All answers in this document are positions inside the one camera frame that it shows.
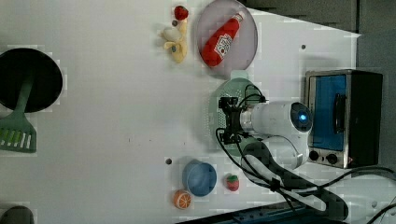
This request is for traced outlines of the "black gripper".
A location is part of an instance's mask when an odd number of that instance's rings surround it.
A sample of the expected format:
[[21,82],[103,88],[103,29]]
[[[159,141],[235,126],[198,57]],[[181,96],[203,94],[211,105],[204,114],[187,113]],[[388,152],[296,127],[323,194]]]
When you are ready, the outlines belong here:
[[239,137],[239,133],[242,132],[240,124],[241,108],[237,103],[237,97],[221,97],[219,99],[219,109],[224,113],[226,121],[223,133],[219,135],[220,141],[224,145],[241,142],[241,138]]

